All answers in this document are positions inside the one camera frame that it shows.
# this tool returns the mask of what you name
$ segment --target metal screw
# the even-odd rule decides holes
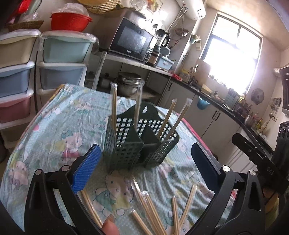
[[[69,166],[68,165],[65,165],[61,168],[62,171],[68,171],[69,170]]]
[[[35,174],[36,174],[36,175],[40,175],[41,172],[42,172],[42,170],[38,169],[38,170],[35,171]]]
[[[250,170],[249,173],[250,173],[251,175],[256,175],[256,172],[255,172],[254,170]]]
[[[229,172],[229,171],[230,171],[230,167],[228,167],[228,166],[226,166],[226,165],[224,165],[224,166],[222,167],[222,169],[223,169],[223,171],[226,171],[226,172]]]

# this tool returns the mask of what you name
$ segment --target ceiling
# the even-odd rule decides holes
[[[289,47],[289,32],[266,0],[206,0],[207,6],[248,24],[279,50]]]

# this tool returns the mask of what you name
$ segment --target cabinet handle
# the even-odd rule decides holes
[[[168,91],[170,91],[171,86],[172,86],[172,83],[170,84],[170,86],[169,86],[169,88],[168,88]]]
[[[212,119],[214,118],[214,116],[216,115],[217,110],[215,111],[214,115],[212,116]]]
[[[221,113],[219,113],[219,115],[217,116],[217,118],[215,119],[215,121],[217,121],[218,120],[218,118],[219,118],[219,116],[221,115]]]

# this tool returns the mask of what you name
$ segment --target basket hole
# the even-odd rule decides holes
[[[147,112],[147,106],[143,109],[142,113],[146,113]]]

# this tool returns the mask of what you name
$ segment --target green plastic basket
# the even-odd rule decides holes
[[[159,117],[155,105],[149,102],[141,104],[138,128],[135,131],[134,109],[135,106],[117,115],[116,135],[109,117],[103,150],[108,170],[160,164],[179,141],[176,131],[171,139],[164,140],[172,128],[169,123],[160,140],[156,137],[163,119]]]

